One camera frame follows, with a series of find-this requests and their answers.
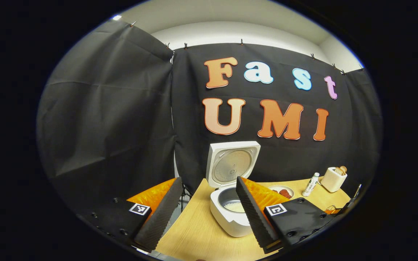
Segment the table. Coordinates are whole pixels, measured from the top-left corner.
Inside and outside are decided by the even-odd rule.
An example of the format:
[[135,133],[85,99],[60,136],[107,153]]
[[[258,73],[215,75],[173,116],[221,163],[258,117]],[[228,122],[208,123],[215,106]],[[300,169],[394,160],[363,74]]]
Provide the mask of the table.
[[[301,193],[308,182],[309,179],[258,183],[265,187],[272,185],[290,187],[295,192],[291,199],[295,199],[302,197]],[[183,261],[197,259],[254,261],[277,253],[274,251],[264,254],[253,233],[244,237],[228,235],[210,211],[210,194],[214,190],[215,188],[211,188],[206,179],[201,181],[184,211],[159,241],[156,251]],[[331,205],[342,208],[350,197],[343,190],[330,193],[317,184],[307,200],[321,210],[325,210]]]

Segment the black cloth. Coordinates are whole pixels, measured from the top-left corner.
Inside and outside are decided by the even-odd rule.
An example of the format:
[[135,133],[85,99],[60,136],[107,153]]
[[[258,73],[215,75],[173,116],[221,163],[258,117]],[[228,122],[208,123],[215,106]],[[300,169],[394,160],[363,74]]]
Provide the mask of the black cloth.
[[[227,78],[224,75],[229,84],[220,88],[206,88],[209,73],[204,63],[228,57],[238,61],[236,66],[231,66],[232,76]],[[247,81],[244,77],[247,70],[245,65],[252,61],[267,64],[274,81],[270,84]],[[310,90],[295,86],[292,74],[295,68],[310,73]],[[336,100],[328,93],[324,80],[327,76],[336,84]],[[371,127],[359,124],[361,119],[367,120],[370,115],[373,119],[381,119],[381,113],[375,107],[378,101],[369,82],[367,76],[360,72],[342,75],[333,66],[311,56],[270,46],[217,43],[189,46],[187,50],[177,49],[173,58],[171,99],[179,175],[189,190],[194,192],[206,175],[211,143],[254,140],[259,142],[261,150],[249,179],[256,182],[306,179],[315,172],[324,175],[328,167],[344,165],[348,167],[349,176],[343,189],[349,183],[352,186],[345,191],[353,194],[357,181],[370,182],[373,173],[359,168],[365,166],[367,170],[375,169],[381,144],[380,123],[369,123]],[[237,132],[217,135],[206,128],[202,104],[205,98],[222,99],[219,107],[221,125],[230,123],[228,99],[246,101]],[[277,138],[275,135],[261,138],[257,135],[263,123],[264,109],[260,105],[263,99],[277,101],[282,114],[291,103],[299,103],[304,107],[300,116],[300,139]],[[316,110],[319,108],[329,112],[323,141],[313,139],[318,122]]]
[[175,176],[172,50],[122,21],[83,37],[46,83],[37,115],[45,172],[74,211]]

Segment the bottle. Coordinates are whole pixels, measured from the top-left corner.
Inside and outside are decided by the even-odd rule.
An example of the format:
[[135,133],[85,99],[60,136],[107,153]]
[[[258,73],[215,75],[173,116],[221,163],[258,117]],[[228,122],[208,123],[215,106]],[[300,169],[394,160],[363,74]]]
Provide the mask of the bottle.
[[315,172],[314,176],[309,180],[309,183],[307,184],[305,190],[302,192],[302,196],[309,196],[314,189],[317,181],[319,180],[319,173]]

